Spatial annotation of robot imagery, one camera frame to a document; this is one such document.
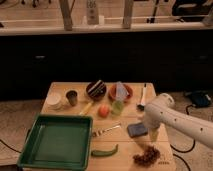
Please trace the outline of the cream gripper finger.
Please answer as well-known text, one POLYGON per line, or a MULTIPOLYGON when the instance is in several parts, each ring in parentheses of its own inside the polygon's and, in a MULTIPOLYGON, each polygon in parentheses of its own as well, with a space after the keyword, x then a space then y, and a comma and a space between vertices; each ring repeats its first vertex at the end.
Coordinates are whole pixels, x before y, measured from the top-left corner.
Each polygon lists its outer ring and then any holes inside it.
POLYGON ((158 138, 158 131, 157 130, 149 130, 148 135, 151 142, 156 142, 158 138))

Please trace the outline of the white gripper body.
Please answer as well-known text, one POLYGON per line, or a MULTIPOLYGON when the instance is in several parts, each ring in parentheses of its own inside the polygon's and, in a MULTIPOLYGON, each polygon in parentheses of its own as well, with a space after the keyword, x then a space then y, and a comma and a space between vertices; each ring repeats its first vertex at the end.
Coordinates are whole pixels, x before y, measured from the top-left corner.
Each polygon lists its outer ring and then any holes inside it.
POLYGON ((149 131, 158 130, 160 127, 160 122, 148 114, 143 114, 142 116, 139 116, 138 119, 149 131))

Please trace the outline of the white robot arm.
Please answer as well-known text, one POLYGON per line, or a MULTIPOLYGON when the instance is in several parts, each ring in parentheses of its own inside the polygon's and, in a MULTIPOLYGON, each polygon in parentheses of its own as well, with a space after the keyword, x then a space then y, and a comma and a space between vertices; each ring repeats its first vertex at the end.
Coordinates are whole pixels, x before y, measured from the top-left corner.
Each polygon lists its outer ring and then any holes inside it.
POLYGON ((178 112, 173 109, 174 105, 173 97, 167 93, 145 104, 141 121, 149 134, 156 134, 160 125, 166 124, 213 149, 213 123, 178 112))

